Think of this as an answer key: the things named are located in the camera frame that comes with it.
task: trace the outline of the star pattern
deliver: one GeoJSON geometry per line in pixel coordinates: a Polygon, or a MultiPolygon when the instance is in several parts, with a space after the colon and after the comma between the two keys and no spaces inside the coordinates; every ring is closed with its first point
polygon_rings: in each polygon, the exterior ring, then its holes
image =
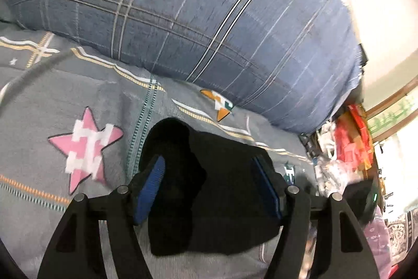
{"type": "Polygon", "coordinates": [[[224,98],[222,95],[214,92],[213,90],[202,89],[200,91],[204,96],[215,101],[215,110],[218,112],[216,120],[220,122],[224,117],[226,117],[233,108],[231,101],[224,98]]]}
{"type": "Polygon", "coordinates": [[[67,156],[65,172],[70,174],[70,194],[90,175],[93,180],[106,184],[102,150],[122,136],[122,129],[113,124],[106,124],[99,131],[91,109],[87,107],[83,118],[76,120],[72,133],[51,136],[48,139],[67,156]]]}

